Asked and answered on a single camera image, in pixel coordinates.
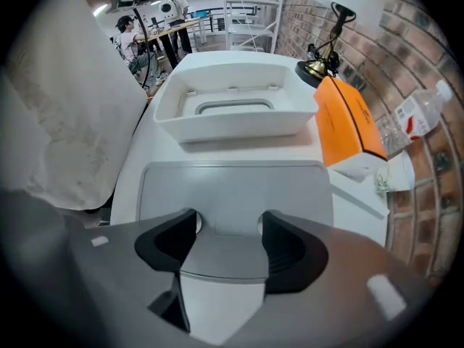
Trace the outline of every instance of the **white countertop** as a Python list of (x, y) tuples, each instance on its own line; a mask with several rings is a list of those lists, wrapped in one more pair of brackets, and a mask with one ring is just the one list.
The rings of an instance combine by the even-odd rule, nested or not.
[[(210, 51), (188, 55), (175, 70), (192, 68), (195, 61), (215, 59), (235, 62), (238, 55), (248, 52)], [(297, 59), (280, 57), (282, 61)], [(115, 189), (110, 224), (136, 220), (137, 196), (141, 174), (150, 162), (221, 161), (221, 160), (300, 160), (321, 161), (322, 151), (318, 128), (313, 117), (295, 136), (248, 138), (232, 141), (210, 141), (180, 145), (154, 121), (161, 88), (147, 108), (136, 132)], [(357, 183), (329, 169), (333, 187), (334, 226), (360, 233), (385, 245), (386, 219), (389, 213), (386, 198), (375, 193), (372, 180)]]

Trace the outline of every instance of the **brick wall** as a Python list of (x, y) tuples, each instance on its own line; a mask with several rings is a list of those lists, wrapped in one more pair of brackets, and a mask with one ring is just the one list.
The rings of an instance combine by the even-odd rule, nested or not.
[[(276, 53), (307, 59), (307, 45), (327, 41), (335, 20), (315, 1), (284, 0)], [(407, 150), (415, 188), (389, 197), (387, 249), (437, 283), (450, 267), (463, 221), (464, 87), (447, 39), (419, 0), (386, 0), (380, 28), (348, 23), (336, 50), (340, 76), (360, 91), (376, 120), (439, 79), (454, 91), (439, 126)]]

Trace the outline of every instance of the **man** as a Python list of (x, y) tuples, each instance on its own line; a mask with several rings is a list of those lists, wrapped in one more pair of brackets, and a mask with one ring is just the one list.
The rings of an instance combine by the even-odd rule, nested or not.
[[(129, 70), (134, 74), (142, 68), (148, 66), (148, 54), (138, 55), (137, 41), (144, 40), (145, 37), (141, 33), (133, 32), (133, 19), (128, 15), (121, 17), (117, 21), (117, 28), (121, 32), (121, 54), (124, 63), (129, 67)], [(155, 77), (156, 86), (160, 86), (166, 80), (165, 72), (162, 72), (158, 64), (155, 53), (150, 53), (150, 70), (152, 76)]]
[[(181, 16), (181, 19), (172, 20), (166, 19), (166, 23), (169, 24), (171, 27), (175, 25), (180, 25), (181, 23), (186, 21), (187, 18), (187, 11), (189, 10), (189, 3), (187, 0), (172, 0), (178, 9), (178, 16)], [(173, 51), (176, 57), (178, 57), (179, 47), (177, 44), (177, 35), (181, 38), (181, 45), (182, 50), (185, 54), (191, 53), (191, 45), (189, 35), (187, 33), (187, 29), (183, 28), (182, 30), (173, 32), (170, 34), (171, 42), (173, 43)]]

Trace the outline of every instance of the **ceiling light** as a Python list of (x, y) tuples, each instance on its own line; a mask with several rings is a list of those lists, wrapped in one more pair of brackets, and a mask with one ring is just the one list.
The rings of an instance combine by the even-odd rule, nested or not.
[(102, 6), (99, 7), (99, 8), (96, 8), (95, 11), (94, 11), (94, 17), (96, 17), (97, 15), (99, 15), (99, 14), (102, 12), (102, 10), (103, 10), (104, 8), (106, 8), (107, 6), (108, 6), (108, 4), (105, 4), (105, 5), (102, 5)]

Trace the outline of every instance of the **white label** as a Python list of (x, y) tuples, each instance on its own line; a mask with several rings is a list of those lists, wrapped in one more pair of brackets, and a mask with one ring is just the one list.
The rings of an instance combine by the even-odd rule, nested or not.
[(426, 135), (431, 127), (413, 97), (408, 97), (398, 106), (394, 114), (403, 132), (411, 141)]
[(91, 241), (94, 247), (99, 247), (101, 245), (108, 244), (109, 239), (106, 236), (100, 236), (96, 237), (95, 239), (92, 239)]

